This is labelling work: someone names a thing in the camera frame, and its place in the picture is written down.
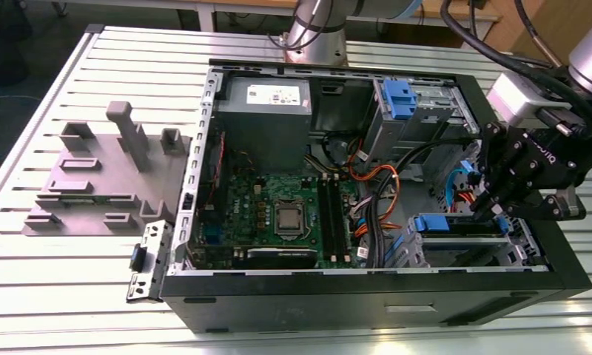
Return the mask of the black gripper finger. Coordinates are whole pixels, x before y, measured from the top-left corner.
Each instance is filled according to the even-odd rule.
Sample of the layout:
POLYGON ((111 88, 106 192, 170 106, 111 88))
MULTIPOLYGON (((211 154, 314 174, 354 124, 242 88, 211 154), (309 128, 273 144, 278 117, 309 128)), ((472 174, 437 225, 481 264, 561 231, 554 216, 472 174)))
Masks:
POLYGON ((492 218, 493 206, 500 206, 512 198, 514 182, 509 168, 513 155, 508 143, 506 127, 497 121, 486 124, 481 130, 476 157, 481 193, 470 205, 473 218, 492 218))
POLYGON ((485 175, 485 219, 504 214, 530 220, 581 220, 586 210, 565 177, 570 175, 485 175))

